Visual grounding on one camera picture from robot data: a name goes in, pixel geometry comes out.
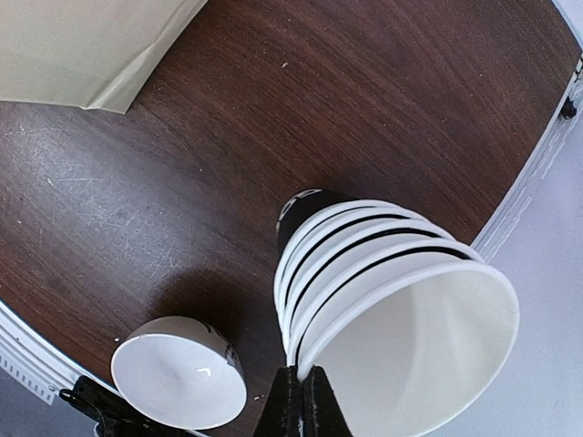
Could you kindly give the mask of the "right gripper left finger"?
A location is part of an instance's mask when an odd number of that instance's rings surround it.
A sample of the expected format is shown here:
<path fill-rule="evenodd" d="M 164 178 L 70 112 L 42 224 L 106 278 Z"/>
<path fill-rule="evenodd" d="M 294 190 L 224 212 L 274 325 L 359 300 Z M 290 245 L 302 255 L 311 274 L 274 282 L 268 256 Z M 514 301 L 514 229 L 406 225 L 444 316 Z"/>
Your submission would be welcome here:
<path fill-rule="evenodd" d="M 301 414 L 302 385 L 297 367 L 279 368 L 255 427 L 255 436 L 299 437 Z"/>

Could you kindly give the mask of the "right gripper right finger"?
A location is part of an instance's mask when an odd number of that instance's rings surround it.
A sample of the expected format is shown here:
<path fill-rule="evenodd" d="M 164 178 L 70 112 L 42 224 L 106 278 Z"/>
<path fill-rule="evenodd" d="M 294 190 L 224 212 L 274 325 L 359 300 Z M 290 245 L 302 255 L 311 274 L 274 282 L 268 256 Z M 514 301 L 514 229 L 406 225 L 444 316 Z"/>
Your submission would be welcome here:
<path fill-rule="evenodd" d="M 324 368 L 320 366 L 313 366 L 302 382 L 301 417 L 301 436 L 353 436 Z"/>

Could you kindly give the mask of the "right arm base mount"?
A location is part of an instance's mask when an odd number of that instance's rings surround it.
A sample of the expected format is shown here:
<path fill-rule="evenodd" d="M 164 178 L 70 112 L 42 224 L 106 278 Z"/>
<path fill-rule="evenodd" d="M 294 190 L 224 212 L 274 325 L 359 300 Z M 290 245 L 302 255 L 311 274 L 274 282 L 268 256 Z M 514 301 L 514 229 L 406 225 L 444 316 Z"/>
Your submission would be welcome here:
<path fill-rule="evenodd" d="M 72 389 L 61 389 L 59 398 L 97 423 L 96 436 L 203 436 L 155 422 L 129 403 L 87 376 L 80 376 Z"/>

